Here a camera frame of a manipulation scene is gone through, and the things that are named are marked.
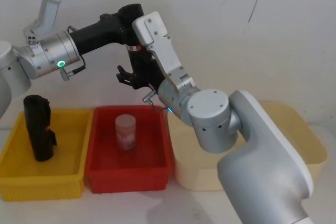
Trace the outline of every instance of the white table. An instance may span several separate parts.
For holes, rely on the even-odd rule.
[[[312,198],[303,205],[315,224],[336,223],[336,140],[324,128],[313,130],[329,159]],[[8,137],[0,131],[0,148]],[[172,177],[165,191],[94,195],[75,200],[3,202],[0,223],[24,224],[240,224],[222,191],[192,192]]]

